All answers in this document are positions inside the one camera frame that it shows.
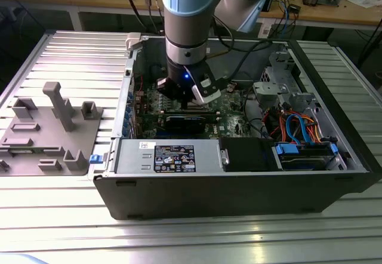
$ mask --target blue latch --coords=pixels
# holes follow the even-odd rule
[[[330,144],[330,148],[332,149],[332,152],[336,155],[338,154],[338,147],[335,145],[335,143]]]
[[[89,159],[90,164],[101,164],[103,162],[103,156],[102,155],[91,155]]]
[[[298,154],[297,145],[293,143],[279,143],[276,146],[276,152],[278,155],[282,154]]]

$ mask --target table leg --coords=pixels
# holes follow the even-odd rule
[[[72,24],[73,24],[73,29],[75,31],[84,31],[83,26],[82,26],[82,22],[81,22],[81,18],[79,17],[79,11],[76,9],[69,9],[68,12],[69,12]]]

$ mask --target paper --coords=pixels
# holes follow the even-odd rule
[[[348,0],[348,1],[364,8],[370,8],[375,5],[375,2],[373,2],[373,0]]]

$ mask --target workbench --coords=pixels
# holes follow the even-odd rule
[[[46,81],[58,81],[73,106],[94,101],[104,108],[93,153],[108,150],[126,38],[125,33],[102,32],[44,35],[0,97],[0,136],[14,116],[17,97],[51,106],[41,89]],[[302,43],[382,162],[381,113],[375,101],[380,97],[368,96],[375,91],[355,67],[343,67],[349,60],[340,50],[324,42]],[[349,95],[351,82],[355,95]],[[322,213],[120,221],[110,216],[94,187],[93,169],[87,176],[0,177],[0,251],[30,254],[50,264],[382,261],[381,182],[344,196]]]
[[[27,8],[38,8],[44,10],[67,11],[73,24],[74,30],[83,30],[81,12],[110,13],[110,14],[134,14],[128,0],[19,0]],[[290,0],[291,3],[301,6],[301,11],[296,21],[296,25],[374,30],[380,17],[382,9],[380,7],[362,8],[347,0],[342,0],[339,7],[319,5],[316,7],[305,6],[302,0]],[[134,0],[134,3],[142,15],[149,15],[147,5],[144,0]],[[18,7],[14,0],[0,0],[0,6],[12,8]],[[159,13],[152,7],[152,14],[158,16]],[[277,2],[273,2],[269,12],[262,12],[257,20],[263,26],[259,36],[264,35],[266,29],[278,23],[283,18],[283,13]]]

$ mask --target wooden desk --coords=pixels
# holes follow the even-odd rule
[[[50,10],[65,10],[70,14],[75,30],[82,30],[79,12],[97,12],[112,14],[133,14],[128,0],[19,0],[24,6],[30,8],[42,8]],[[305,6],[302,0],[290,0],[291,3],[301,6],[297,25],[337,27],[347,29],[373,29],[382,16],[382,8],[362,8],[347,0],[342,0],[339,7],[318,5],[316,7]],[[144,0],[134,0],[136,7],[142,15],[148,15],[148,8]],[[160,7],[163,8],[162,1],[159,0]],[[13,0],[0,0],[0,5],[12,7],[17,6]],[[153,15],[158,15],[156,10],[152,10]],[[274,24],[282,18],[282,11],[277,2],[273,2],[269,12],[262,12],[258,22],[265,27]]]

